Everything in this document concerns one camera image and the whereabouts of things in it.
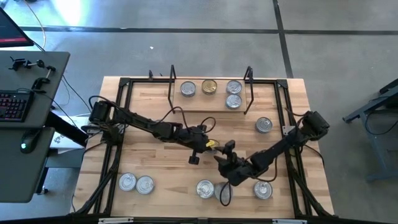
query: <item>computer monitor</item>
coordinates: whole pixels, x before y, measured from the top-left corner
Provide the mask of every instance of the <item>computer monitor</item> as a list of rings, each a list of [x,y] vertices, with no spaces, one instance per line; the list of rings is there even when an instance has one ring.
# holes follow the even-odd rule
[[[33,46],[33,41],[0,8],[0,47]]]

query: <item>mouse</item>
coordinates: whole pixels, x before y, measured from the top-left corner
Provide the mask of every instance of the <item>mouse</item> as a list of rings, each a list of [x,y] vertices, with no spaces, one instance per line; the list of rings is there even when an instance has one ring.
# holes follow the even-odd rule
[[[33,152],[36,148],[37,141],[39,140],[41,129],[30,129],[27,130],[22,136],[21,141],[21,152],[24,154],[28,154]]]

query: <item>desk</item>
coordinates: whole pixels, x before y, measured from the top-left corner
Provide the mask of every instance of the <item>desk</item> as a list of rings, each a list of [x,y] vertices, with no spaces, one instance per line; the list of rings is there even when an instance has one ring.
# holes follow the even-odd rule
[[[37,78],[45,77],[47,69],[23,66],[18,71],[12,67],[10,57],[24,58],[32,63],[41,59],[46,66],[57,70],[49,76],[50,83],[44,84],[42,90],[46,96],[36,94],[33,97],[28,115],[23,123],[0,122],[0,202],[29,202],[36,188],[41,189],[47,170],[44,166],[54,131],[85,144],[87,135],[68,124],[50,111],[52,100],[57,92],[70,54],[68,52],[27,52],[0,51],[0,90],[31,89]],[[46,128],[42,131],[37,147],[30,154],[20,151],[21,137],[30,128]]]
[[[120,77],[104,77],[100,95],[116,100]],[[308,98],[302,79],[288,80],[290,99],[294,112],[309,110]],[[246,88],[247,100],[250,100]],[[170,109],[167,101],[168,84],[135,83],[132,89],[130,110],[151,119],[160,119]],[[230,139],[236,141],[235,151],[241,157],[271,147],[281,139],[273,86],[253,85],[255,100],[247,113],[186,113],[189,126],[199,124],[207,116],[217,119],[215,129],[208,133],[209,138],[221,144]],[[268,134],[259,134],[254,124],[261,116],[267,116],[274,124]],[[170,114],[166,121],[182,122],[181,113]],[[96,136],[88,147],[97,144],[101,136]],[[317,142],[310,146],[318,149]],[[106,146],[102,145],[85,154],[75,190],[74,205],[79,209],[98,185]],[[248,179],[234,187],[234,197],[228,207],[223,207],[215,198],[203,200],[196,195],[196,184],[202,179],[213,183],[225,181],[217,170],[212,155],[199,154],[199,165],[190,165],[188,158],[192,150],[171,143],[163,143],[136,128],[127,128],[118,170],[118,179],[125,172],[137,177],[149,175],[155,181],[155,190],[150,195],[138,192],[123,192],[116,186],[111,216],[129,217],[213,217],[213,218],[292,218],[292,199],[284,156],[278,157],[278,178],[272,182],[274,193],[269,200],[258,200],[252,188],[256,180]],[[302,159],[308,188],[325,210],[333,213],[325,171],[321,159],[313,152],[304,149]],[[274,176],[274,164],[261,177]],[[108,188],[104,191],[101,212],[106,204]],[[300,208],[303,210],[301,191],[298,190]]]

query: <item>gold can lid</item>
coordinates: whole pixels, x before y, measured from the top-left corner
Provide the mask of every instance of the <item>gold can lid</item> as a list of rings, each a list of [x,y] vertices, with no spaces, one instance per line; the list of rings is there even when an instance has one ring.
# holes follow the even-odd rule
[[[201,89],[205,93],[214,93],[217,89],[217,82],[214,80],[205,80],[201,84]]]

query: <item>can lid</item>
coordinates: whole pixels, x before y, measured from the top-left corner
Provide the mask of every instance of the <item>can lid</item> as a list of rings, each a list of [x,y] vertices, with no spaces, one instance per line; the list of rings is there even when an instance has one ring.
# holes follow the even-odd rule
[[[205,80],[203,81],[203,83],[201,84],[201,89],[205,92],[205,93],[213,93],[216,91],[217,89],[217,82],[214,80]]]
[[[272,195],[272,186],[268,182],[258,181],[254,185],[254,194],[259,199],[268,199]]]
[[[186,81],[181,84],[181,94],[183,96],[193,96],[195,94],[196,86],[193,82]]]
[[[226,91],[228,93],[238,94],[242,90],[242,84],[239,81],[231,80],[226,84]]]
[[[140,194],[149,194],[153,191],[155,182],[149,176],[142,176],[137,181],[137,191]]]
[[[135,188],[137,183],[136,176],[132,173],[125,173],[119,179],[119,187],[121,190],[130,191]]]
[[[210,198],[214,194],[214,185],[209,180],[201,180],[197,184],[197,193],[201,198]]]
[[[268,133],[272,129],[272,121],[268,118],[259,118],[256,122],[256,129],[262,134]]]
[[[242,98],[236,94],[230,94],[226,98],[226,104],[231,109],[239,108],[242,104]]]

